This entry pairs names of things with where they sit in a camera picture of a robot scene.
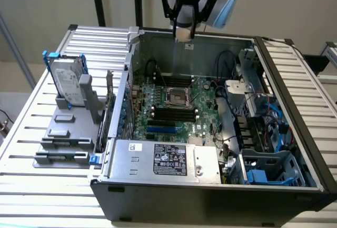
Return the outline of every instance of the warning label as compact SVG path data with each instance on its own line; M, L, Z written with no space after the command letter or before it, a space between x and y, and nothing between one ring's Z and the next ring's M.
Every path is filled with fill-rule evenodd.
M153 172L160 175L187 176L184 145L154 145Z

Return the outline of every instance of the sticker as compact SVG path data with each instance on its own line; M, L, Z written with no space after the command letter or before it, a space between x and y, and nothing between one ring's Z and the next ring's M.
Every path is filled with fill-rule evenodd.
M185 44L185 49L186 50L193 50L194 49L194 45L193 44Z
M142 143L130 143L128 145L128 150L129 151L141 152L142 151L142 147L143 147Z
M76 74L65 69L56 69L55 73L64 98L72 105L83 106L84 101Z
M186 146L155 144L153 172L158 175L187 176Z

